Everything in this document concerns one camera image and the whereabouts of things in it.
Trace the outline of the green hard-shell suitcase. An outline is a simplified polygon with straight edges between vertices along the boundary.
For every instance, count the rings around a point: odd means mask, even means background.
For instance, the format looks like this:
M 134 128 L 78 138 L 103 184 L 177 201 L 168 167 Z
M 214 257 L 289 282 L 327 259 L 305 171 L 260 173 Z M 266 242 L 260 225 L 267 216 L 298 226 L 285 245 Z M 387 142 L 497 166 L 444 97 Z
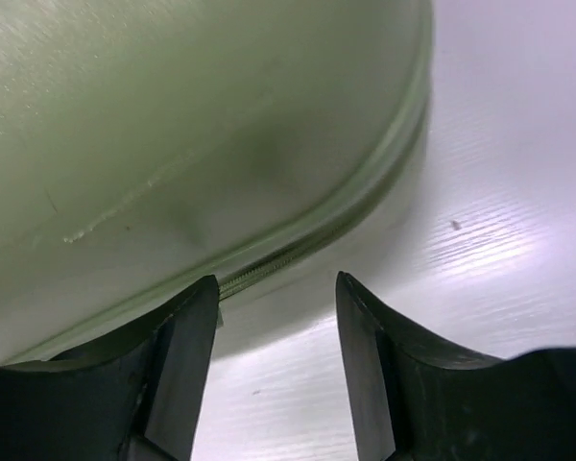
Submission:
M 408 200 L 428 1 L 0 1 L 0 365 Z

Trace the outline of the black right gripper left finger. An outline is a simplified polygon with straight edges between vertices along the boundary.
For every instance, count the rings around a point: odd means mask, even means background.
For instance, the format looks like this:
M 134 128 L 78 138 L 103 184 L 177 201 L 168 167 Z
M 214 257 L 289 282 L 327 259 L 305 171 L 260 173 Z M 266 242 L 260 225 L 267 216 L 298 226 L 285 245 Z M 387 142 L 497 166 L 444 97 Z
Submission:
M 206 276 L 49 360 L 0 366 L 0 460 L 187 460 L 219 317 Z

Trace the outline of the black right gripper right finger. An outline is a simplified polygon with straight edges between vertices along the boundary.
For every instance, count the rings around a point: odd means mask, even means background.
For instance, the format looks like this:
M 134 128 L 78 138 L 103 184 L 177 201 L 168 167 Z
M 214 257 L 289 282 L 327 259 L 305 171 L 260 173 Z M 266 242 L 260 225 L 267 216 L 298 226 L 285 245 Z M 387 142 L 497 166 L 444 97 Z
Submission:
M 576 348 L 476 352 L 347 273 L 336 314 L 359 459 L 576 460 Z

